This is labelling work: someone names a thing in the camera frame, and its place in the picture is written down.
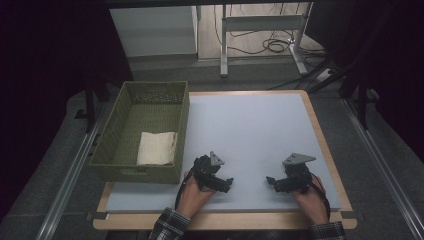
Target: white folded cloth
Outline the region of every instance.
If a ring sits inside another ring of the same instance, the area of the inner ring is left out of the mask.
[[[165,165],[174,160],[177,133],[141,133],[137,165]]]

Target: person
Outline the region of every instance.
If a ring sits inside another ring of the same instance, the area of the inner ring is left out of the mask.
[[[324,193],[325,189],[319,177],[313,175],[312,183]],[[200,191],[196,179],[192,176],[181,194],[177,209],[166,208],[156,221],[149,240],[178,240],[190,223],[191,218],[206,204],[215,190]],[[345,239],[341,222],[330,223],[327,210],[318,192],[309,187],[306,193],[291,192],[303,214],[310,220],[310,235],[313,239]]]

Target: basket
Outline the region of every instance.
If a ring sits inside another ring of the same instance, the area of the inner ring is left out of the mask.
[[[108,182],[178,184],[189,106],[187,82],[124,82],[90,166]],[[142,132],[176,132],[173,161],[137,165]]]

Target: plaid sleeve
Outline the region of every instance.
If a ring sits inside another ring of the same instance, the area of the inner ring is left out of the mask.
[[[190,218],[177,211],[166,208],[156,221],[149,240],[177,240],[180,239],[190,222]]]
[[[333,222],[328,224],[312,225],[311,230],[312,238],[315,240],[344,240],[345,233],[341,222]]]

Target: white metal stand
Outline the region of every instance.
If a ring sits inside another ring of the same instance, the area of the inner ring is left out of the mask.
[[[221,77],[228,76],[227,32],[236,31],[274,31],[297,30],[296,38],[289,48],[301,75],[307,74],[305,64],[299,53],[299,45],[305,32],[309,11],[312,3],[309,2],[303,14],[284,16],[238,16],[227,17],[226,5],[222,6],[222,45],[221,45]]]

